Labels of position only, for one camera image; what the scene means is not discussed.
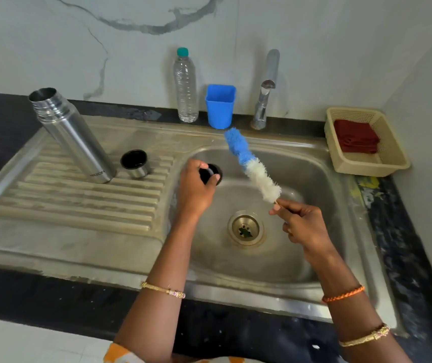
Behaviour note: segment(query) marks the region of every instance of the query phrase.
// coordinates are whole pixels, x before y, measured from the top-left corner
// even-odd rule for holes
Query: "stainless steel sink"
[[[67,279],[138,288],[170,229],[188,158],[219,165],[223,181],[198,223],[186,294],[192,299],[330,321],[322,288],[300,245],[262,201],[213,129],[86,117],[118,164],[140,148],[152,172],[121,168],[93,184],[41,129],[0,172],[0,265]],[[398,327],[367,213],[353,176],[337,174],[325,140],[246,132],[250,148],[283,189],[316,205],[337,250],[383,321]]]

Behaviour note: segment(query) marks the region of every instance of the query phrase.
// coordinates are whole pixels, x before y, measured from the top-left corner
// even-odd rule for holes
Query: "orange thread bracelet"
[[[364,289],[365,289],[365,287],[363,285],[361,285],[360,287],[354,289],[353,291],[341,294],[340,296],[337,296],[337,297],[326,297],[326,296],[324,296],[322,298],[322,302],[329,303],[329,302],[334,302],[336,300],[341,300],[341,299],[353,296],[354,294],[360,293],[360,292],[364,291]]]

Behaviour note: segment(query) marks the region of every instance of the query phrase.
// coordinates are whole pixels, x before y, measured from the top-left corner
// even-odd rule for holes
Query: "person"
[[[138,294],[105,355],[106,363],[174,361],[172,348],[181,307],[181,298],[177,297],[184,290],[196,225],[211,205],[219,180],[216,174],[206,185],[201,181],[199,169],[207,167],[202,161],[190,159],[183,169],[171,231],[147,277],[146,287]],[[347,360],[350,363],[411,362],[336,251],[320,209],[278,199],[270,215],[284,220],[283,231],[292,243],[303,245],[305,258],[328,297],[337,335],[344,342],[341,345],[351,345],[343,348]],[[373,331],[381,333],[377,337],[372,335]],[[218,358],[218,361],[234,359]]]

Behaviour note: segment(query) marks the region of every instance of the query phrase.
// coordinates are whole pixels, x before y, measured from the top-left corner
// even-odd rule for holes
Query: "blue plastic cup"
[[[208,85],[206,108],[211,127],[223,130],[231,125],[236,88],[233,85]]]

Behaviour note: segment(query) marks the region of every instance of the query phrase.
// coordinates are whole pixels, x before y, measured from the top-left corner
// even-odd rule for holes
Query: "black countertop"
[[[165,108],[73,101],[83,115],[179,123]],[[233,123],[249,129],[250,117]],[[201,113],[196,125],[207,126]],[[0,94],[0,169],[40,128],[25,96]],[[323,137],[323,122],[268,118],[265,131]],[[357,177],[414,362],[432,362],[432,269],[391,177]],[[113,339],[136,291],[0,269],[0,319]],[[183,300],[174,351],[264,362],[342,361],[333,326],[297,317]]]

